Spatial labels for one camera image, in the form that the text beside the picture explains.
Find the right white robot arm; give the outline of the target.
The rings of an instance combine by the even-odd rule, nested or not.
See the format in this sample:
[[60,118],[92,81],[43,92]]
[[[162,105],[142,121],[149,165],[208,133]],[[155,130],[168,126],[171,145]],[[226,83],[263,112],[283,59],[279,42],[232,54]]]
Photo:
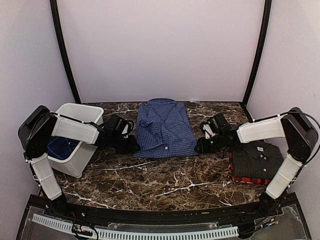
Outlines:
[[220,149],[251,143],[285,142],[287,150],[275,176],[265,189],[268,197],[255,205],[255,213],[266,217],[275,208],[273,200],[298,178],[299,174],[320,152],[320,123],[299,107],[245,123],[231,125],[222,113],[206,123],[211,133],[201,137],[195,145],[198,153],[215,153]]

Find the blue checked long sleeve shirt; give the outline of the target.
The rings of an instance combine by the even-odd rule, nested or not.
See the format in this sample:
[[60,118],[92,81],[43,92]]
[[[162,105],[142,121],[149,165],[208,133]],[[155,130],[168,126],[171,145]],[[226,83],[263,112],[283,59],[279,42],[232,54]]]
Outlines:
[[139,106],[135,158],[197,156],[197,139],[190,126],[185,105],[168,98],[155,98]]

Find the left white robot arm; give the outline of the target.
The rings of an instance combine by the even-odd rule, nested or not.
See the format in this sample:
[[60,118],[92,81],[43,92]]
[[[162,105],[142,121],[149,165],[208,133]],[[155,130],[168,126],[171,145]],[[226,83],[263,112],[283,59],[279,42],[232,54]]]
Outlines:
[[71,208],[60,199],[63,192],[54,170],[80,178],[98,147],[118,154],[139,150],[131,135],[134,123],[116,114],[104,121],[103,114],[97,106],[65,103],[53,112],[40,105],[18,129],[25,161],[60,218],[67,218]]

